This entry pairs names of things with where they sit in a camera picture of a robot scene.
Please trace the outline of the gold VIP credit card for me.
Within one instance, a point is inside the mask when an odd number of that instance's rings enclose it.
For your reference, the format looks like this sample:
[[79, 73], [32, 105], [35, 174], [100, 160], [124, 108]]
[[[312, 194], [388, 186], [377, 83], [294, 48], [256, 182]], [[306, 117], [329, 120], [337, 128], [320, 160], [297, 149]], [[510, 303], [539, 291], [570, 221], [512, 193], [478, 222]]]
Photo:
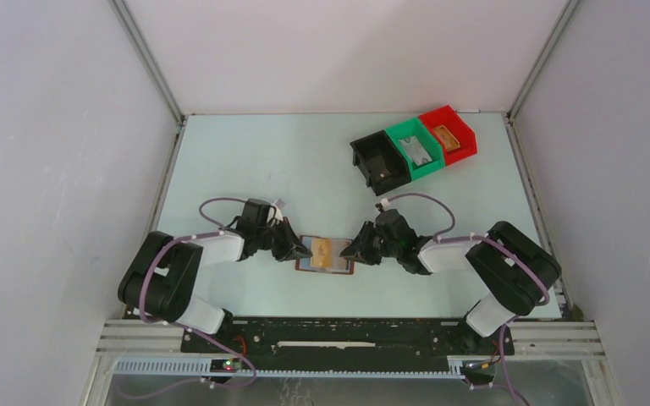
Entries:
[[333, 242], [331, 239], [314, 238], [311, 241], [311, 265], [316, 268], [329, 268], [333, 265]]

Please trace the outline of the brown leather card holder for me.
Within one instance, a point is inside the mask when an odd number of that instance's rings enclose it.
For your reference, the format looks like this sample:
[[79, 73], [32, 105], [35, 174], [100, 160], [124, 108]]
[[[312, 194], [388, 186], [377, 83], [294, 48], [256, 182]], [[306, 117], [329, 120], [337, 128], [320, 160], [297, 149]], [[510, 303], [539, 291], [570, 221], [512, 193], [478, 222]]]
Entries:
[[302, 235], [300, 241], [312, 252], [312, 256], [297, 260], [296, 271], [347, 276], [354, 274], [355, 263], [340, 256], [350, 246], [351, 239]]

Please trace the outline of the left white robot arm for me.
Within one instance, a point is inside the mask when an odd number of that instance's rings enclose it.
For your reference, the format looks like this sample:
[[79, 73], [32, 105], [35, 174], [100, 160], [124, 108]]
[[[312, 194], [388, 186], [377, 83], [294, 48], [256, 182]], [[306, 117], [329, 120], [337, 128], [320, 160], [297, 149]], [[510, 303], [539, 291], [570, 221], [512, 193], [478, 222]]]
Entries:
[[200, 331], [213, 352], [230, 348], [233, 315], [196, 293], [199, 270], [244, 261], [261, 250], [278, 262], [312, 256], [280, 204], [258, 199], [239, 203], [241, 213], [229, 224], [218, 222], [214, 232], [181, 237], [148, 233], [118, 286], [118, 300], [138, 310], [144, 322], [166, 321]]

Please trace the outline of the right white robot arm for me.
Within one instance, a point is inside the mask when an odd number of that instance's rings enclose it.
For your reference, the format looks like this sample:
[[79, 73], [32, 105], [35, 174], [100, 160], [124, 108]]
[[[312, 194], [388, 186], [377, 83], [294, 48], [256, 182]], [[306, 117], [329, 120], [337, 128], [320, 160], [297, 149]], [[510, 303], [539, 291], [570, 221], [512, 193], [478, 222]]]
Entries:
[[487, 294], [465, 313], [460, 346], [479, 354], [493, 334], [517, 317], [547, 305], [560, 264], [513, 224], [496, 222], [485, 234], [444, 238], [418, 234], [395, 209], [364, 222], [340, 257], [368, 266], [395, 259], [407, 272], [431, 276], [456, 267], [474, 271]]

